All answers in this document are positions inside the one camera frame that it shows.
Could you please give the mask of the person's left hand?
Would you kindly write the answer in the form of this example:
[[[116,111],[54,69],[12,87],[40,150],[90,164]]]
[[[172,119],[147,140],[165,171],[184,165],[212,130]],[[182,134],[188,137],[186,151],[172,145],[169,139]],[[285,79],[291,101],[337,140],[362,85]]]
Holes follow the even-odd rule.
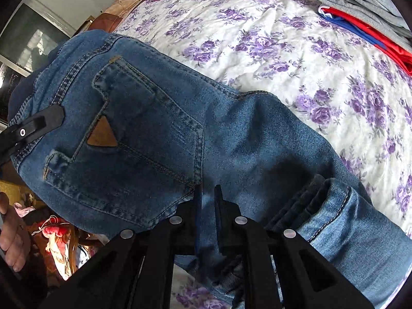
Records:
[[[1,230],[1,250],[6,253],[6,264],[15,272],[20,272],[29,256],[31,239],[23,219],[9,204],[5,193],[1,193],[1,215],[4,217]]]

